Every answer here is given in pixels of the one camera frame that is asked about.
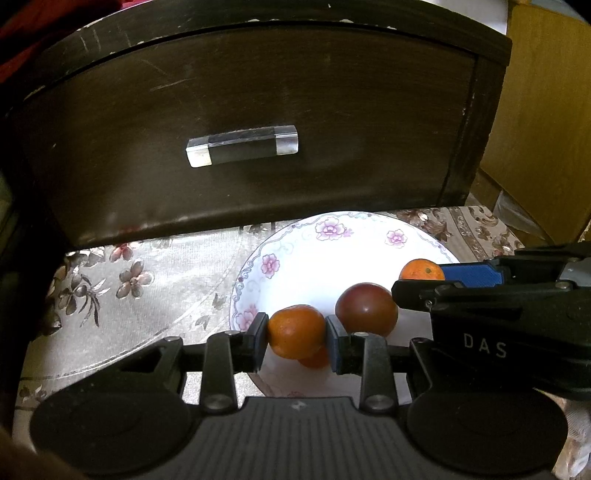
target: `red fabric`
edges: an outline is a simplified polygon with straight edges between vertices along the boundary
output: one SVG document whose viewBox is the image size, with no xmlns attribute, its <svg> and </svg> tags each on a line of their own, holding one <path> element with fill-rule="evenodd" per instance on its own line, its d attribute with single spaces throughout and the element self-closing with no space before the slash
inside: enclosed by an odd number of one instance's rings
<svg viewBox="0 0 591 480">
<path fill-rule="evenodd" d="M 42 49 L 119 10 L 121 3 L 122 0 L 30 0 L 0 28 L 0 83 Z"/>
<path fill-rule="evenodd" d="M 131 0 L 131 2 L 123 2 L 123 7 L 121 7 L 121 8 L 134 7 L 136 5 L 144 4 L 149 1 L 151 1 L 151 0 Z"/>
</svg>

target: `round black pad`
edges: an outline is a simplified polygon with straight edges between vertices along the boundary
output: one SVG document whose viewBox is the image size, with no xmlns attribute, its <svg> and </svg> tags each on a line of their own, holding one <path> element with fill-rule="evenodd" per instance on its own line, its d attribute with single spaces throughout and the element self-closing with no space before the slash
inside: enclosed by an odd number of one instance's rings
<svg viewBox="0 0 591 480">
<path fill-rule="evenodd" d="M 172 392 L 81 393 L 62 390 L 31 419 L 37 449 L 50 450 L 87 475 L 145 469 L 185 440 L 187 406 Z"/>
<path fill-rule="evenodd" d="M 524 393 L 426 392 L 412 403 L 407 427 L 436 461 L 477 475 L 552 469 L 568 425 L 552 400 Z"/>
</svg>

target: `yellow wooden panel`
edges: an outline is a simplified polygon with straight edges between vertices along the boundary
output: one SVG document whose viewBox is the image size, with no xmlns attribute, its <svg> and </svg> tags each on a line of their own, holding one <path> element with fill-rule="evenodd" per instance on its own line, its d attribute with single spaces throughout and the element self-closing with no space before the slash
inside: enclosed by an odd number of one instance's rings
<svg viewBox="0 0 591 480">
<path fill-rule="evenodd" d="M 557 243 L 591 214 L 591 27 L 528 5 L 513 8 L 513 40 L 481 168 Z"/>
</svg>

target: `screw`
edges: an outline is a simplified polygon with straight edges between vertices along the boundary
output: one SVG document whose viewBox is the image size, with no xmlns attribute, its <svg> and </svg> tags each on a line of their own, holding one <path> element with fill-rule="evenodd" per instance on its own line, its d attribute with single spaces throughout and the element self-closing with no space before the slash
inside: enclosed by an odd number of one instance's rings
<svg viewBox="0 0 591 480">
<path fill-rule="evenodd" d="M 385 412 L 394 406 L 394 400 L 386 395 L 370 395 L 365 399 L 365 407 L 376 413 Z"/>
<path fill-rule="evenodd" d="M 232 406 L 232 399 L 223 393 L 209 395 L 203 400 L 203 406 L 215 412 L 226 410 Z"/>
</svg>

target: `scratch mark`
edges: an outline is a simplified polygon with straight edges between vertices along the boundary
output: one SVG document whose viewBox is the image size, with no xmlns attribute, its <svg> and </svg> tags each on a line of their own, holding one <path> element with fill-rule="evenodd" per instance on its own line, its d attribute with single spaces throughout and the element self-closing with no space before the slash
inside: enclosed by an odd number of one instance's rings
<svg viewBox="0 0 591 480">
<path fill-rule="evenodd" d="M 194 79 L 195 79 L 195 77 L 191 77 L 189 79 L 177 80 L 176 82 L 167 83 L 165 85 L 158 85 L 157 87 L 151 88 L 150 89 L 150 92 L 155 92 L 156 90 L 160 90 L 161 88 L 172 87 L 172 85 L 178 85 L 179 83 L 183 83 L 183 82 L 186 82 L 188 80 L 194 80 Z"/>
<path fill-rule="evenodd" d="M 157 72 L 161 73 L 162 75 L 164 75 L 165 77 L 168 77 L 168 74 L 163 70 L 163 69 L 159 69 L 156 65 L 154 65 L 152 62 L 146 60 L 146 59 L 141 59 L 141 61 L 143 61 L 144 63 L 147 63 L 148 65 L 150 65 L 154 70 L 156 70 Z"/>
<path fill-rule="evenodd" d="M 92 25 L 94 25 L 94 24 L 95 24 L 95 23 L 97 23 L 97 22 L 100 22 L 101 20 L 103 20 L 103 19 L 102 19 L 102 18 L 99 18 L 98 20 L 95 20 L 94 22 L 90 22 L 88 25 L 85 25 L 85 26 L 84 26 L 84 27 L 82 27 L 82 28 L 88 28 L 88 27 L 91 27 Z"/>
<path fill-rule="evenodd" d="M 178 103 L 180 104 L 180 106 L 182 106 L 182 107 L 185 106 L 185 104 L 183 103 L 183 101 L 178 96 L 176 96 L 174 93 L 173 93 L 173 97 L 178 101 Z"/>
<path fill-rule="evenodd" d="M 37 88 L 37 89 L 33 90 L 31 93 L 29 93 L 24 99 L 22 99 L 22 101 L 24 102 L 29 97 L 32 97 L 33 95 L 35 95 L 37 92 L 42 91 L 44 88 L 45 88 L 45 85 L 41 85 L 39 88 Z"/>
<path fill-rule="evenodd" d="M 80 37 L 80 39 L 82 40 L 82 44 L 84 45 L 84 49 L 86 50 L 86 53 L 88 53 L 88 47 L 86 46 L 86 42 L 84 41 L 84 38 Z"/>
<path fill-rule="evenodd" d="M 96 44 L 99 46 L 99 51 L 100 51 L 100 41 L 99 41 L 99 36 L 96 34 L 96 30 L 93 28 L 92 29 L 92 33 L 95 36 L 95 40 L 96 40 Z"/>
<path fill-rule="evenodd" d="M 127 32 L 121 30 L 121 25 L 117 24 L 117 30 L 119 30 L 119 33 L 122 33 L 125 37 L 125 40 L 127 41 L 127 46 L 131 48 L 131 42 L 129 41 L 129 37 L 127 36 Z"/>
</svg>

